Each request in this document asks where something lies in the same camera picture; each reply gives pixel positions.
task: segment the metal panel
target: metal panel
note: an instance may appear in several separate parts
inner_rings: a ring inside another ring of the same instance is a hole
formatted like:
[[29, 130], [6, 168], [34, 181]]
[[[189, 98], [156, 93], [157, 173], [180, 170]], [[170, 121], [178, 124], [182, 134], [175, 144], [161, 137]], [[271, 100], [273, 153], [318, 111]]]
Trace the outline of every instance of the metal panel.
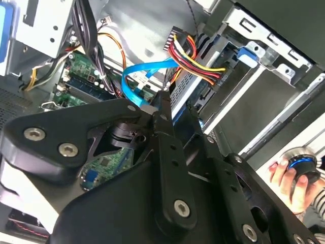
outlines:
[[34, 24], [25, 23], [28, 5], [33, 1], [9, 0], [15, 6], [12, 36], [50, 57], [56, 57], [70, 17], [74, 0], [38, 0]]
[[311, 0], [237, 0], [297, 49], [325, 67], [325, 2]]

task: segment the black metal arm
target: black metal arm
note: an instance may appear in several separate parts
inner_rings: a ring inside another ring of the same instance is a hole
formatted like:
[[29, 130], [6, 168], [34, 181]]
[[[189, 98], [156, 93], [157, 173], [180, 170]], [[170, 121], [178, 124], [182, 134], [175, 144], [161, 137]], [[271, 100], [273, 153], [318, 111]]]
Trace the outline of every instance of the black metal arm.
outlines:
[[[193, 111], [173, 125], [167, 93], [152, 105], [158, 111], [148, 114], [117, 99], [5, 126], [0, 149], [8, 164], [57, 185], [72, 184], [97, 157], [135, 150], [132, 169], [62, 211], [48, 243], [317, 243], [242, 158], [222, 157]], [[45, 138], [26, 139], [28, 128]], [[78, 153], [64, 157], [63, 143]]]

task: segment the red wire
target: red wire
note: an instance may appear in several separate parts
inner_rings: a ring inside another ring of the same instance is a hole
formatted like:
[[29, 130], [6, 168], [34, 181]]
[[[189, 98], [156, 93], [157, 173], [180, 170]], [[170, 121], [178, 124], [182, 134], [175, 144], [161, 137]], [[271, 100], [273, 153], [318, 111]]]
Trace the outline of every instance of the red wire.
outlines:
[[192, 46], [193, 54], [192, 54], [192, 59], [197, 57], [197, 47], [195, 46], [195, 43], [192, 41], [190, 37], [187, 37], [187, 40], [189, 41], [190, 45]]
[[187, 62], [186, 60], [184, 60], [183, 57], [181, 57], [180, 55], [178, 55], [178, 53], [175, 51], [174, 49], [174, 46], [173, 45], [170, 45], [169, 46], [170, 50], [171, 50], [171, 53], [177, 57], [179, 60], [181, 60], [183, 63], [185, 63], [185, 66], [188, 66], [190, 69], [194, 70], [196, 73], [199, 73], [199, 74], [204, 74], [204, 75], [207, 75], [207, 76], [213, 76], [215, 78], [220, 78], [220, 75], [218, 74], [215, 74], [215, 73], [209, 73], [209, 72], [206, 72], [206, 71], [203, 71], [203, 70], [200, 70], [198, 69], [197, 67], [193, 66], [192, 64], [190, 64], [189, 62]]
[[43, 234], [37, 233], [37, 232], [35, 232], [35, 231], [33, 231], [33, 230], [30, 230], [30, 229], [28, 229], [28, 228], [26, 228], [26, 227], [24, 227], [24, 226], [18, 224], [17, 222], [14, 222], [14, 224], [15, 224], [16, 226], [18, 226], [18, 227], [19, 227], [20, 229], [22, 229], [22, 230], [28, 231], [28, 232], [30, 232], [30, 233], [33, 233], [33, 234], [35, 234], [35, 235], [38, 235], [38, 236], [41, 236], [41, 237], [44, 237], [44, 238], [49, 238], [48, 235], [43, 235]]

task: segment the orange wire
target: orange wire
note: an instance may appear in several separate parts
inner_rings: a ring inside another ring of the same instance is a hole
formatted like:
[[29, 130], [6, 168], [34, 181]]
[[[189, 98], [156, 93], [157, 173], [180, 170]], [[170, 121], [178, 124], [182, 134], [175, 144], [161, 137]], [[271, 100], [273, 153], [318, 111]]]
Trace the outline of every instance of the orange wire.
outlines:
[[[191, 58], [194, 59], [194, 58], [197, 57], [197, 48], [196, 48], [196, 45], [195, 45], [195, 41], [193, 40], [193, 38], [191, 36], [187, 36], [187, 40], [190, 43], [190, 45], [192, 46], [193, 53], [192, 53]], [[176, 81], [176, 79], [178, 78], [181, 71], [182, 71], [182, 69], [180, 67], [178, 67], [177, 70], [176, 70], [176, 73], [174, 74], [174, 76], [173, 76], [173, 78], [171, 80], [171, 84], [173, 84]]]
[[214, 82], [213, 82], [212, 80], [210, 80], [209, 78], [204, 77], [204, 76], [202, 76], [202, 75], [200, 75], [200, 74], [198, 74], [198, 73], [196, 73], [196, 72], [194, 72], [194, 71], [188, 69], [188, 68], [185, 67], [183, 64], [181, 64], [181, 62], [180, 62], [179, 60], [177, 60], [177, 58], [172, 54], [170, 48], [168, 49], [168, 53], [169, 53], [169, 55], [173, 58], [173, 60], [174, 60], [174, 61], [179, 65], [179, 67], [181, 67], [182, 69], [186, 70], [187, 72], [189, 72], [189, 73], [191, 73], [191, 74], [193, 74], [193, 75], [196, 75], [196, 76], [201, 77], [202, 79], [208, 81], [211, 85], [214, 85]]
[[119, 43], [119, 41], [115, 37], [113, 37], [111, 34], [108, 34], [108, 33], [99, 33], [98, 35], [99, 36], [107, 36], [116, 43], [116, 45], [118, 46], [118, 48], [121, 51], [122, 59], [123, 59], [123, 69], [125, 69], [126, 68], [126, 56], [125, 56], [124, 49], [123, 49], [122, 45]]

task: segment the black plastic bracket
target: black plastic bracket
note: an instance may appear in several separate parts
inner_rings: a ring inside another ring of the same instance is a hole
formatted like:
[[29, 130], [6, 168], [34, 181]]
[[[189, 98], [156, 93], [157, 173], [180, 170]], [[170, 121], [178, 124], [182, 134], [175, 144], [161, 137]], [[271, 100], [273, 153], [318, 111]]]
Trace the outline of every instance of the black plastic bracket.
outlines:
[[[139, 121], [145, 128], [150, 120], [150, 115], [126, 99], [34, 114], [5, 125], [0, 150], [12, 166], [53, 183], [67, 184], [76, 178], [86, 162], [120, 149], [121, 144], [112, 145], [111, 137], [107, 136], [109, 128], [118, 123], [131, 126]], [[27, 139], [24, 131], [28, 128], [43, 130], [45, 138]], [[63, 143], [76, 146], [78, 154], [75, 157], [61, 155], [58, 148]]]

